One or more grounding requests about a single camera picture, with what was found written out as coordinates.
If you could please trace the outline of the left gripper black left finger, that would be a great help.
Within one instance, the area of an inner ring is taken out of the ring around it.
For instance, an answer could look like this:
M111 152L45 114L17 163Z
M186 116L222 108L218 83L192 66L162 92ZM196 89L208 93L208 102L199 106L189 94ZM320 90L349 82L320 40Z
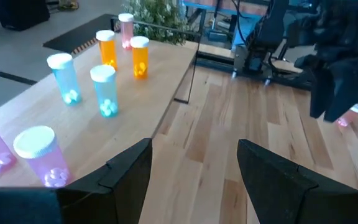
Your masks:
M143 138L65 187L0 187L0 224L138 224L151 166Z

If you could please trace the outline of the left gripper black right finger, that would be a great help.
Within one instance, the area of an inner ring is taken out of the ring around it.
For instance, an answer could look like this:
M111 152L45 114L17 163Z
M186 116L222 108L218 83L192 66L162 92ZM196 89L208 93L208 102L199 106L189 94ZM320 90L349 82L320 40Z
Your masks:
M358 224L358 190L246 139L237 160L260 224Z

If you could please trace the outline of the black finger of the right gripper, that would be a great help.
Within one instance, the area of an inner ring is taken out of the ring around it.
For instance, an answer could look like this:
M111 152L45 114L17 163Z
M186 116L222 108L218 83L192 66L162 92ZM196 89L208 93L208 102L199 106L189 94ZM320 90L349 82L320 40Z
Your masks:
M333 99L325 111L324 120L335 122L355 104L358 104L358 75L335 79Z
M326 76L321 70L311 70L312 88L310 101L310 116L319 118L326 107Z

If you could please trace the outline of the blue medicine bottle white cap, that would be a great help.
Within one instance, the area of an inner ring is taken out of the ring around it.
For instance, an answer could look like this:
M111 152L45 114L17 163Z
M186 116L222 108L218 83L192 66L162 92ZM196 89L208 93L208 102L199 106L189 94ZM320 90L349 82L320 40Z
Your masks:
M68 53L58 53L47 58L48 66L52 69L63 101L74 105L81 101L73 57Z
M119 113L119 103L115 68L110 65L97 65L90 70L90 76L101 115L105 118L116 116Z

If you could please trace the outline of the orange medicine bottle white cap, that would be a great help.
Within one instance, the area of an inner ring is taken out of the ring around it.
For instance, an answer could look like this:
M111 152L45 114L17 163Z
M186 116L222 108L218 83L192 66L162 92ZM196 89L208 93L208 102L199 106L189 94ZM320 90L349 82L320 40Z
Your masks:
M135 36L130 40L132 47L132 58L134 76L136 79L146 79L149 66L149 39L144 36Z
M112 30L99 30L96 33L99 42L102 64L110 65L117 70L115 33Z

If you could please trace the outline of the blue workbench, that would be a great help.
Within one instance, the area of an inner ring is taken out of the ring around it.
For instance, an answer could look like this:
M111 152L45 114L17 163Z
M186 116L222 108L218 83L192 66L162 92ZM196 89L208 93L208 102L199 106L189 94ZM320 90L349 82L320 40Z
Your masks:
M263 16L267 12L270 0L182 0L188 7L196 7L225 14L236 14L236 6L246 17Z

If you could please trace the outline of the black floor mat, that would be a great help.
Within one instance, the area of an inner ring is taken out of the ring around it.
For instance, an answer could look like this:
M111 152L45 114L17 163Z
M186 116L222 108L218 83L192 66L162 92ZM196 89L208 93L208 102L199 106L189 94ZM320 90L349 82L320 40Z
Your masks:
M43 44L43 47L58 50L65 53L74 53L83 47L91 45L91 40L96 37L99 30L111 29L112 14L103 14L83 25L80 25L58 37Z

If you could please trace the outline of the green potted plant black pot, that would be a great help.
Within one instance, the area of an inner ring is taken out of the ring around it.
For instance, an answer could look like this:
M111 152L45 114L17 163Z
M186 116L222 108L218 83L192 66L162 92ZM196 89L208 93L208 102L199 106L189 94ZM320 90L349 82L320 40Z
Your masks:
M135 36L173 45L183 45L187 40L200 37L172 0L126 0L123 7L124 12L134 16Z

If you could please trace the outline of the black equipment case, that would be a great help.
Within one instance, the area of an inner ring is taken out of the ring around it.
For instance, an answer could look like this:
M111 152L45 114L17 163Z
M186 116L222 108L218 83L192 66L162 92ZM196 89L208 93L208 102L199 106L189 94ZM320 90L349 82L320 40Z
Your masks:
M0 0L3 28L23 31L50 19L45 0Z

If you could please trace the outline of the black aluminium table frame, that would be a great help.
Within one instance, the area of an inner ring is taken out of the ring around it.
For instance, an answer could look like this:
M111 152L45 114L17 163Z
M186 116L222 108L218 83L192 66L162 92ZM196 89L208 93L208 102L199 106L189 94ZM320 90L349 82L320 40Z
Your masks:
M278 69L277 72L274 72L272 69L267 68L266 65L264 65L265 70L260 70L258 72L246 70L245 68L240 68L238 70L234 67L234 59L206 52L199 51L196 53L195 65L230 73L235 77L245 77L265 83L276 83L300 90L311 90L311 83L309 81L302 82L299 75L296 75L294 72L286 72L280 69Z

